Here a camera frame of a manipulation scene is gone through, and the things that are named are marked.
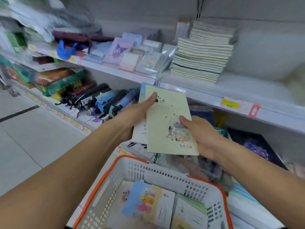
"shopping basket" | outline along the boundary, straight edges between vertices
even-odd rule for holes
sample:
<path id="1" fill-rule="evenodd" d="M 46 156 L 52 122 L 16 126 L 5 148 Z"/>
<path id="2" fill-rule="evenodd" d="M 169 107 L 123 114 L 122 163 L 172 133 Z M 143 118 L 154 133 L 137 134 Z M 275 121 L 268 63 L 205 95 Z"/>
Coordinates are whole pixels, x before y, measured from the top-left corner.
<path id="1" fill-rule="evenodd" d="M 203 203 L 208 210 L 208 229 L 233 229 L 226 195 L 219 186 L 127 155 L 119 156 L 98 182 L 73 228 L 105 228 L 116 189 L 123 181 L 137 180 Z"/>

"white tile floor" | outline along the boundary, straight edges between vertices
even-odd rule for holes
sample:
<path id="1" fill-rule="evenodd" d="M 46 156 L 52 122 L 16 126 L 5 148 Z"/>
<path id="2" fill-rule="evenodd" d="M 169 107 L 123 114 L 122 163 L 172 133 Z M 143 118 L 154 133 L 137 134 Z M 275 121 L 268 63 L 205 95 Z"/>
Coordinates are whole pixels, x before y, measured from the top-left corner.
<path id="1" fill-rule="evenodd" d="M 12 97 L 0 90 L 0 119 L 34 106 L 25 98 Z M 0 123 L 0 196 L 15 187 L 67 150 L 85 135 L 69 124 L 63 124 L 45 110 L 37 108 Z M 80 206 L 67 223 L 72 227 L 82 208 L 116 155 L 112 154 Z"/>

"student notebook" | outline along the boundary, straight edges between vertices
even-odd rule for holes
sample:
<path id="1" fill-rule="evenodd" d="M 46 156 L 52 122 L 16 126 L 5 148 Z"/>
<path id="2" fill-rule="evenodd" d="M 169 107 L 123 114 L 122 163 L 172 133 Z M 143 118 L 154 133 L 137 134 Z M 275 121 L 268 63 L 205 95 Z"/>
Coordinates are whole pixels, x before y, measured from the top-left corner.
<path id="1" fill-rule="evenodd" d="M 147 150 L 152 153 L 199 155 L 197 142 L 179 121 L 192 120 L 185 93 L 145 86 L 145 98 L 157 92 L 157 102 L 147 111 Z"/>

